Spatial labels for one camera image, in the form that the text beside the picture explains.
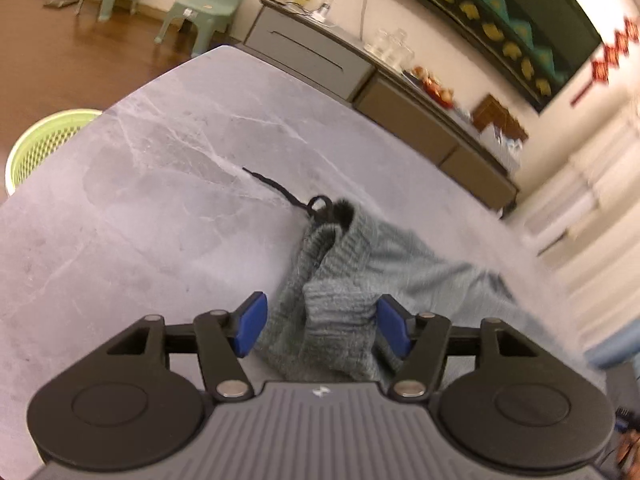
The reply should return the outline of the long grey sideboard cabinet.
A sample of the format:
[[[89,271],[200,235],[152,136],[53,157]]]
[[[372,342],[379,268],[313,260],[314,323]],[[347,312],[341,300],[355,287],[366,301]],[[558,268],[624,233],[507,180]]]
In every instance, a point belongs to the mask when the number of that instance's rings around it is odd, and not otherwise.
[[[503,214],[514,209],[518,187],[468,120],[437,104],[343,29],[317,24],[272,0],[260,2],[246,52],[372,120],[487,208]]]

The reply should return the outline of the clear glass jars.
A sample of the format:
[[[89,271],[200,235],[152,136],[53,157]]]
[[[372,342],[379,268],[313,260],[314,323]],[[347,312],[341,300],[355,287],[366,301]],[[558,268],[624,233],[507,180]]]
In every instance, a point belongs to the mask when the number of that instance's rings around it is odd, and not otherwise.
[[[379,29],[364,45],[364,50],[389,68],[402,72],[409,67],[414,58],[414,52],[406,43],[406,38],[407,33],[401,28],[394,32]]]

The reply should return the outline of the dark framed wall painting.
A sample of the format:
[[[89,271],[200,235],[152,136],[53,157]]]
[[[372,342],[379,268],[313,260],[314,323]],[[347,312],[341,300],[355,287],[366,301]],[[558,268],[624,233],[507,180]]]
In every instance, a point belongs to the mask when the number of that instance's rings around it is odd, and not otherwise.
[[[577,0],[416,0],[444,17],[542,112],[602,38]]]

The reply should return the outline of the cream curtain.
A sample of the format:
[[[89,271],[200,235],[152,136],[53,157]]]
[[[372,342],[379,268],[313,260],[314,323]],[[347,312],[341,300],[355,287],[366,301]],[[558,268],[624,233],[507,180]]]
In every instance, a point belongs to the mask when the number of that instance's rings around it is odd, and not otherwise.
[[[574,300],[625,298],[639,281],[639,107],[570,155],[506,223]]]

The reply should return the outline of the green laundry basket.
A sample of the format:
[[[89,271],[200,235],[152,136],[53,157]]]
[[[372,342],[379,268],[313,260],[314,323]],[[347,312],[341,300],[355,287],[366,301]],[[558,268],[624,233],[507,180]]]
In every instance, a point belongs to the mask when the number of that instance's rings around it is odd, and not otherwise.
[[[63,110],[31,125],[15,142],[6,161],[4,185],[9,196],[58,148],[102,114],[92,108]]]

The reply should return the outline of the brown box on sideboard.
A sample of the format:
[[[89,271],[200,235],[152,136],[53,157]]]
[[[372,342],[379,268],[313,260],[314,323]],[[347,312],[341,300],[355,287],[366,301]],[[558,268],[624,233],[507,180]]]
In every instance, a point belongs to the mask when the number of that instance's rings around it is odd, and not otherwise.
[[[472,124],[478,132],[487,126],[497,127],[508,139],[528,141],[529,135],[520,122],[494,96],[488,94],[471,112]]]

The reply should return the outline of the grey knitted garment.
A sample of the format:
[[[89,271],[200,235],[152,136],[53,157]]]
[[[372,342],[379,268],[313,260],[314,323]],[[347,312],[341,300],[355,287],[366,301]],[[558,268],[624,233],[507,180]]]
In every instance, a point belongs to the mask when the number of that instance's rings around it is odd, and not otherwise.
[[[433,312],[457,326],[500,318],[593,385],[604,378],[579,351],[523,310],[500,275],[442,258],[419,237],[338,200],[306,231],[256,351],[298,382],[380,382],[400,359],[378,332],[375,303],[389,294],[412,314]]]

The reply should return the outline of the orange fruit plate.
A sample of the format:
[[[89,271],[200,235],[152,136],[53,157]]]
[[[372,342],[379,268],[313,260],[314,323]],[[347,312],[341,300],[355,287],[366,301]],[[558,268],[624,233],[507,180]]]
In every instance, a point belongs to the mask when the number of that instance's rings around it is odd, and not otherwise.
[[[451,110],[454,107],[454,92],[446,88],[426,68],[416,65],[408,70],[407,75],[440,106]]]

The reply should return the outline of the red wall decoration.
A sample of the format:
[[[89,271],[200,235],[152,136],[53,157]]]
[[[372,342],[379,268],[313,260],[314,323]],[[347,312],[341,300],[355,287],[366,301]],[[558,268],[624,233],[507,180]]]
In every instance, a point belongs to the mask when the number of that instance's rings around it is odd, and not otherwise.
[[[570,106],[575,107],[596,84],[607,86],[610,82],[610,71],[617,70],[620,67],[620,59],[626,58],[631,46],[638,43],[639,18],[625,16],[624,28],[614,30],[612,44],[605,44],[602,47],[602,53],[590,61],[590,79],[570,101]]]

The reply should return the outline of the blue curtain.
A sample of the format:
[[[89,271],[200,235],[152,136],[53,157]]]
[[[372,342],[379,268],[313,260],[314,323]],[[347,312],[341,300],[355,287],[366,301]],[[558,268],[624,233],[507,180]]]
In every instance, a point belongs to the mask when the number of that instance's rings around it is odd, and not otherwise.
[[[632,360],[639,353],[639,313],[601,313],[582,333],[582,359],[606,370]]]

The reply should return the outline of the green plastic chair near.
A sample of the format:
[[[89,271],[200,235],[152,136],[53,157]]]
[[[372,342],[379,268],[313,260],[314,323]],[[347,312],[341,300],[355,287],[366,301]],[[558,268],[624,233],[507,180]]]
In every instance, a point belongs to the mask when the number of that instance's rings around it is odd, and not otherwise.
[[[176,18],[182,18],[196,27],[196,38],[191,56],[205,53],[215,32],[227,35],[243,0],[176,0],[165,14],[160,31],[154,42],[161,44],[169,25]]]

